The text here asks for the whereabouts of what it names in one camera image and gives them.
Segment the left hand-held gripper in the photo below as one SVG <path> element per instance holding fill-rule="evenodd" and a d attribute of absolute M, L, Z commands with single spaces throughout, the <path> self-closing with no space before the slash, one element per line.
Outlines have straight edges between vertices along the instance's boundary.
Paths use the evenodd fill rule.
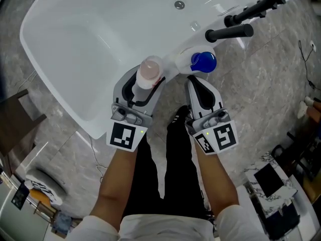
<path fill-rule="evenodd" d="M 127 71 L 113 91 L 112 116 L 107 123 L 106 143 L 133 152 L 148 128 L 156 104 L 166 85 L 163 77 L 152 89 L 142 89 L 136 83 L 138 67 Z"/>

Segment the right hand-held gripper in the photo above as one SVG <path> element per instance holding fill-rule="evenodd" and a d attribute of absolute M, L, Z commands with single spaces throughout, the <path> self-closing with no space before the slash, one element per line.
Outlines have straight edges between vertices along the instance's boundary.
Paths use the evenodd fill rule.
<path fill-rule="evenodd" d="M 185 91 L 192 117 L 199 118 L 189 119 L 186 127 L 203 152 L 214 155 L 237 146 L 236 125 L 223 108 L 219 91 L 206 80 L 194 75 L 187 77 Z"/>

